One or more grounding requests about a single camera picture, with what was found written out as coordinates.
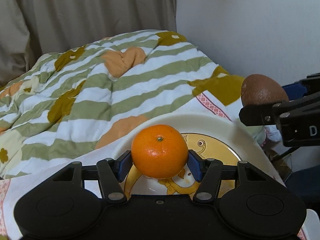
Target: blue fabric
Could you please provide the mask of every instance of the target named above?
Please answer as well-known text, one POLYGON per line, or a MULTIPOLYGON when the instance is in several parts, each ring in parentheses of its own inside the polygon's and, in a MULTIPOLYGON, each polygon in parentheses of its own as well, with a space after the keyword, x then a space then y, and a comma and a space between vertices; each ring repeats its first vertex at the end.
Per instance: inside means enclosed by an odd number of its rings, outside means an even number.
POLYGON ((285 184, 305 200, 320 200, 320 165, 292 173, 285 184))
POLYGON ((302 98, 304 94, 308 92, 307 88, 301 85, 299 82, 296 82, 290 85, 285 85, 282 88, 287 93, 289 100, 302 98))
POLYGON ((200 182, 202 180, 202 172, 200 170, 200 164, 190 152, 189 152, 187 165, 193 177, 195 178, 195 181, 200 182))
POLYGON ((132 158, 130 153, 120 163, 119 172, 117 174, 117 180, 124 181, 131 167, 132 167, 132 158))

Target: blanket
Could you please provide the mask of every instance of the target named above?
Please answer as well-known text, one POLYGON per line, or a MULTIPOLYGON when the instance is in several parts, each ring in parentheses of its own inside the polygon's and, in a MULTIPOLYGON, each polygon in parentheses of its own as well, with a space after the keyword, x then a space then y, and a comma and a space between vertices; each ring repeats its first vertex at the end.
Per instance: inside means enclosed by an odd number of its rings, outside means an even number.
POLYGON ((80 157, 204 91, 230 107, 242 81, 169 31, 124 33, 44 54, 0 91, 0 176, 80 157))

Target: black cable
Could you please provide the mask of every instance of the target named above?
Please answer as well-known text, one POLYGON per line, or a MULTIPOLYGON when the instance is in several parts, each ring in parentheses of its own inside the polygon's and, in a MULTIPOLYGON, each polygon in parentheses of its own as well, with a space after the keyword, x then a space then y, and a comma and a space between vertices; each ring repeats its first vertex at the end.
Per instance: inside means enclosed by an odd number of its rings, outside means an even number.
POLYGON ((300 147, 291 147, 289 150, 287 150, 286 152, 280 154, 280 155, 277 155, 276 157, 274 157, 272 160, 271 160, 271 163, 275 163, 276 161, 286 157, 287 155, 293 153, 295 150, 298 150, 300 147))

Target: mandarin orange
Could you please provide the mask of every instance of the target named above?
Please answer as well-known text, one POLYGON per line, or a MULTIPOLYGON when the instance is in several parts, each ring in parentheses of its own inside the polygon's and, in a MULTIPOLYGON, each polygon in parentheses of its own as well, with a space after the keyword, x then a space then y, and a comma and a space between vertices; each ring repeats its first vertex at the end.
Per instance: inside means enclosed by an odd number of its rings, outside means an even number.
POLYGON ((188 160, 188 146, 173 127, 157 124, 141 130, 133 139, 131 156, 143 175, 168 179, 177 175, 188 160))

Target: white wall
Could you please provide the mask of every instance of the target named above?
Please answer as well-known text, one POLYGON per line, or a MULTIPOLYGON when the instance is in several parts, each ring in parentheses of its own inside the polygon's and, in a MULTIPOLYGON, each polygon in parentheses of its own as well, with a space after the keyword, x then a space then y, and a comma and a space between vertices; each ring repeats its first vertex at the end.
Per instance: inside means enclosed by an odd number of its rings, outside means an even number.
POLYGON ((231 73, 320 72, 320 0, 177 0, 177 30, 231 73))

